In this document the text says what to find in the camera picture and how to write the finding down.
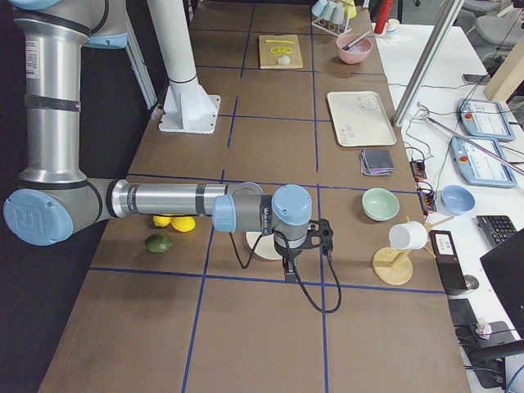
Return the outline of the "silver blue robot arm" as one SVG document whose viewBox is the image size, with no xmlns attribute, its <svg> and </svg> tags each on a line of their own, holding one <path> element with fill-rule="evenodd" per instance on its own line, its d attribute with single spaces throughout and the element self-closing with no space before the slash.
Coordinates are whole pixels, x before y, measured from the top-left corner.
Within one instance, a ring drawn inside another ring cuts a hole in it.
<svg viewBox="0 0 524 393">
<path fill-rule="evenodd" d="M 129 183 L 89 178 L 79 168 L 81 50 L 129 45 L 123 1 L 15 1 L 25 34 L 28 164 L 5 201 L 4 219 L 24 242 L 49 246 L 104 219 L 127 215 L 209 216 L 221 232 L 272 236 L 287 278 L 312 247 L 312 202 L 288 184 L 266 195 L 255 183 Z"/>
</svg>

